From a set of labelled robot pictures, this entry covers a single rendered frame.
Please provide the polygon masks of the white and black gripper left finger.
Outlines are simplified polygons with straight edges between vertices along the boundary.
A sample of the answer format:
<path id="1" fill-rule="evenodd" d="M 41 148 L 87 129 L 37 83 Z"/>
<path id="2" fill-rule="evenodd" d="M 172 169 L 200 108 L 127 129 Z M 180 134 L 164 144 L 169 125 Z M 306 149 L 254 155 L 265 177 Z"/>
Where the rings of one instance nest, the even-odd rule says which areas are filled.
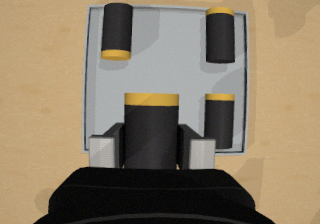
<path id="1" fill-rule="evenodd" d="M 123 168 L 125 162 L 125 125 L 115 123 L 103 135 L 91 135 L 89 167 Z"/>

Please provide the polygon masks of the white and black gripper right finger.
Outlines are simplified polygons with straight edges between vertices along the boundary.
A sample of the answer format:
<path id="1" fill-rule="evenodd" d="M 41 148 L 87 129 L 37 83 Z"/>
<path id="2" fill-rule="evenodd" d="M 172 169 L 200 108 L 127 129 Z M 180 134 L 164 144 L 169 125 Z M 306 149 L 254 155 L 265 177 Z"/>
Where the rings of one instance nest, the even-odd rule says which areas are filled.
<path id="1" fill-rule="evenodd" d="M 214 169 L 216 140 L 201 137 L 186 124 L 177 127 L 176 162 L 179 169 Z"/>

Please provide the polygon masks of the black cylinder with yellow top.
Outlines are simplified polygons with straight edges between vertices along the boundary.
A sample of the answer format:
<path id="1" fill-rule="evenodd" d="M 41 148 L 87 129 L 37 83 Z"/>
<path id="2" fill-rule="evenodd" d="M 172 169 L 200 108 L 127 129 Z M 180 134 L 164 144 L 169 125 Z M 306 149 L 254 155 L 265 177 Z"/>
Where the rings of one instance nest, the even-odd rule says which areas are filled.
<path id="1" fill-rule="evenodd" d="M 216 140 L 215 149 L 233 145 L 235 94 L 205 94 L 204 137 Z"/>
<path id="2" fill-rule="evenodd" d="M 104 6 L 101 59 L 130 60 L 133 6 L 109 3 Z"/>
<path id="3" fill-rule="evenodd" d="M 234 11 L 225 7 L 206 10 L 206 62 L 235 62 Z"/>
<path id="4" fill-rule="evenodd" d="M 125 93 L 125 162 L 131 169 L 177 169 L 179 94 Z"/>

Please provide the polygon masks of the light grey shallow tray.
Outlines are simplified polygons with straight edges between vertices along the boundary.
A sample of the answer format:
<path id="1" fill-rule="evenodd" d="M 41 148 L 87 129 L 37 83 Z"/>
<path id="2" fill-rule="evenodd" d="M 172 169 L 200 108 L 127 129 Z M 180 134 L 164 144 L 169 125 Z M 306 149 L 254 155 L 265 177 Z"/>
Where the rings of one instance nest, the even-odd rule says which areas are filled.
<path id="1" fill-rule="evenodd" d="M 133 6 L 130 60 L 101 59 L 104 6 L 87 5 L 83 80 L 82 153 L 88 138 L 124 123 L 124 93 L 179 94 L 179 124 L 204 137 L 205 94 L 235 94 L 233 145 L 215 156 L 246 155 L 249 112 L 248 12 L 234 11 L 235 62 L 206 62 L 209 8 Z"/>

